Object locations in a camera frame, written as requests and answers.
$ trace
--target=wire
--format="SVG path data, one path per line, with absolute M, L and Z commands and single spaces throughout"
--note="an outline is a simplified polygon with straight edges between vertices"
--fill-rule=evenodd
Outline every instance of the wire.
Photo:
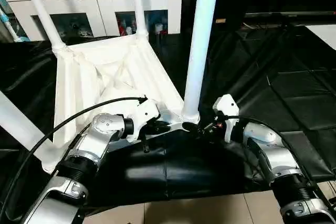
M 263 174 L 262 170 L 261 170 L 258 166 L 255 166 L 255 165 L 248 159 L 247 148 L 245 148 L 244 146 L 243 146 L 243 152 L 244 152 L 244 156 L 245 156 L 245 158 L 246 158 L 244 161 L 246 161 L 246 163 L 250 166 L 250 169 L 251 169 L 251 171 L 252 171 L 252 180 L 253 180 L 253 182 L 254 182 L 254 183 L 256 182 L 256 181 L 254 180 L 253 168 L 260 174 L 260 176 L 261 176 L 261 178 L 264 180 L 264 182 L 267 182 L 266 177 L 265 177 L 265 175 Z
M 265 123 L 262 120 L 259 120 L 259 119 L 256 119 L 256 118 L 252 118 L 252 117 L 249 117 L 249 116 L 243 116 L 243 115 L 224 115 L 224 120 L 226 121 L 228 119 L 245 119 L 247 121 L 250 121 L 250 122 L 253 122 L 253 123 L 262 124 L 262 125 L 270 128 L 271 130 L 273 130 L 275 133 L 277 133 L 281 137 L 281 139 L 282 139 L 282 141 L 284 143 L 284 146 L 291 152 L 291 154 L 293 155 L 293 157 L 296 160 L 296 162 L 299 163 L 298 162 L 299 158 L 295 154 L 295 152 L 293 152 L 294 148 L 292 147 L 292 145 L 286 140 L 285 136 L 280 131 L 278 131 L 274 127 L 270 126 L 268 123 Z M 311 178 L 311 176 L 307 172 L 305 166 L 301 165 L 300 169 L 301 169 L 303 175 L 308 179 L 308 182 L 310 183 L 310 185 L 315 188 L 317 196 L 324 202 L 324 204 L 328 207 L 328 209 L 330 211 L 333 211 L 333 208 L 332 208 L 331 204 L 329 203 L 329 201 L 327 200 L 327 198 L 325 197 L 325 195 L 323 194 L 323 192 L 321 191 L 321 189 L 317 186 L 317 184 L 313 182 L 313 179 Z
M 1 223 L 1 220 L 3 219 L 3 216 L 5 214 L 5 210 L 7 208 L 7 205 L 9 203 L 9 199 L 11 198 L 11 194 L 15 188 L 15 185 L 16 185 L 16 182 L 17 180 L 19 179 L 19 176 L 22 172 L 22 170 L 24 169 L 26 163 L 29 161 L 29 159 L 32 157 L 32 155 L 34 154 L 34 152 L 36 152 L 36 150 L 42 145 L 42 143 L 48 139 L 49 137 L 51 137 L 56 131 L 58 131 L 60 128 L 62 128 L 64 125 L 66 125 L 67 123 L 71 122 L 73 119 L 79 117 L 80 115 L 83 115 L 91 110 L 94 110 L 96 108 L 99 108 L 101 106 L 104 106 L 106 104 L 110 104 L 110 103 L 114 103 L 114 102 L 119 102 L 119 101 L 127 101 L 127 100 L 138 100 L 141 102 L 145 101 L 147 98 L 142 98 L 142 97 L 125 97 L 125 98 L 117 98 L 117 99 L 112 99 L 112 100 L 109 100 L 109 101 L 105 101 L 105 102 L 102 102 L 102 103 L 98 103 L 96 105 L 93 105 L 89 108 L 86 108 L 74 115 L 72 115 L 71 117 L 69 117 L 68 119 L 64 120 L 63 122 L 61 122 L 60 124 L 58 124 L 55 128 L 53 128 L 49 133 L 47 133 L 44 137 L 42 137 L 38 142 L 37 144 L 34 145 L 34 147 L 28 152 L 26 158 L 24 159 L 24 161 L 22 162 L 20 168 L 18 169 L 8 191 L 7 191 L 7 194 L 6 194 L 6 197 L 5 197 L 5 200 L 2 204 L 2 208 L 1 208 L 1 212 L 0 212 L 0 223 Z
M 253 27 L 253 26 L 247 25 L 245 22 L 243 22 L 243 25 L 246 26 L 247 28 L 250 28 L 250 29 L 256 29 L 256 28 Z
M 58 162 L 58 164 L 60 164 L 61 162 L 63 162 L 65 160 L 65 158 L 68 156 L 69 152 L 71 151 L 71 149 L 77 144 L 78 140 L 80 140 L 80 137 L 83 135 L 83 133 L 90 127 L 91 123 L 89 123 L 88 125 L 86 125 L 76 136 L 75 138 L 71 141 L 71 143 L 69 144 L 67 150 L 64 152 L 63 157 L 61 158 L 61 160 Z M 53 170 L 53 172 L 50 174 L 50 177 L 52 178 L 55 174 L 56 171 L 58 170 L 58 164 L 56 165 L 55 169 Z
M 335 190 L 334 186 L 332 185 L 332 183 L 330 181 L 328 181 L 328 183 L 329 183 L 330 188 L 332 188 L 333 194 L 336 196 L 336 190 Z

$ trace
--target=white cabinet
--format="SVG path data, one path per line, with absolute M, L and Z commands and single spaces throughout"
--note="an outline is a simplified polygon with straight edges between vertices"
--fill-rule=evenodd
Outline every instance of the white cabinet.
M 31 0 L 7 1 L 30 40 L 46 39 Z M 167 30 L 169 34 L 180 32 L 181 3 L 182 0 L 143 0 L 145 11 L 166 10 L 165 31 Z M 65 17 L 72 19 L 74 14 L 80 14 L 78 16 L 81 22 L 83 23 L 85 19 L 87 25 L 84 26 L 88 27 L 93 37 L 120 35 L 117 15 L 135 10 L 133 0 L 43 0 L 43 4 L 59 33 L 62 31 L 59 29 L 60 26 L 57 26 L 57 21 L 62 23 Z
M 106 36 L 97 0 L 43 0 L 51 16 L 53 14 L 85 14 L 94 37 Z M 35 7 L 31 1 L 9 2 L 15 16 L 30 40 L 44 40 L 44 31 L 37 25 Z
M 181 27 L 182 0 L 142 0 L 144 11 L 167 10 L 168 33 L 178 34 Z M 107 35 L 119 36 L 116 13 L 135 11 L 134 0 L 98 0 Z

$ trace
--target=black leather surface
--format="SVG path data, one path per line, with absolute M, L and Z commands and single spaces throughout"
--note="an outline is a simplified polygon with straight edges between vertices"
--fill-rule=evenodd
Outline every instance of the black leather surface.
M 150 38 L 182 97 L 190 42 L 189 34 Z M 0 44 L 0 49 L 11 52 L 2 57 L 0 89 L 46 133 L 53 124 L 55 101 L 56 59 L 50 44 Z M 201 123 L 213 118 L 217 97 L 231 93 L 242 115 L 264 120 L 285 133 L 314 179 L 333 179 L 335 70 L 336 52 L 304 27 L 213 34 L 201 94 Z M 0 186 L 6 188 L 24 150 L 3 130 L 0 137 Z M 177 131 L 152 139 L 150 147 L 147 154 L 141 145 L 109 154 L 90 190 L 87 213 L 145 201 L 267 189 L 255 164 L 244 162 L 245 153 L 237 143 L 219 147 Z M 42 187 L 48 178 L 38 163 L 33 160 L 29 175 L 22 177 L 16 190 L 19 205 L 16 199 L 12 203 L 21 207 L 9 211 L 12 219 L 34 200 L 28 185 L 39 181 L 36 187 Z

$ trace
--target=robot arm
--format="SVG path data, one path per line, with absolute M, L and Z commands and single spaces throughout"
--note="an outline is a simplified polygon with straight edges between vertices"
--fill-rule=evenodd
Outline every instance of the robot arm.
M 58 173 L 51 178 L 23 224 L 80 224 L 84 215 L 80 207 L 88 197 L 88 186 L 93 181 L 106 153 L 137 143 L 140 129 L 159 117 L 155 103 L 147 100 L 133 115 L 102 113 L 96 115 L 87 132 L 80 136 L 64 161 L 58 164 Z
M 214 104 L 216 113 L 235 113 L 237 105 L 230 95 L 224 95 Z M 232 125 L 236 122 L 226 121 L 225 141 L 231 139 Z M 208 128 L 212 132 L 222 123 L 219 117 Z M 283 145 L 281 137 L 268 127 L 256 123 L 248 123 L 243 130 L 243 146 L 258 158 L 264 179 L 270 185 L 280 205 L 280 213 L 285 224 L 333 223 L 333 213 L 318 198 L 314 187 L 309 183 L 291 152 Z

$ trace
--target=tile floor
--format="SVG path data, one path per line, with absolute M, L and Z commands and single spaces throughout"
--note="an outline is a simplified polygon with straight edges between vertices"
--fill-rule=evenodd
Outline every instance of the tile floor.
M 336 196 L 327 182 L 319 186 L 328 199 Z M 283 221 L 272 191 L 123 206 L 84 220 L 84 224 L 203 223 L 283 224 Z

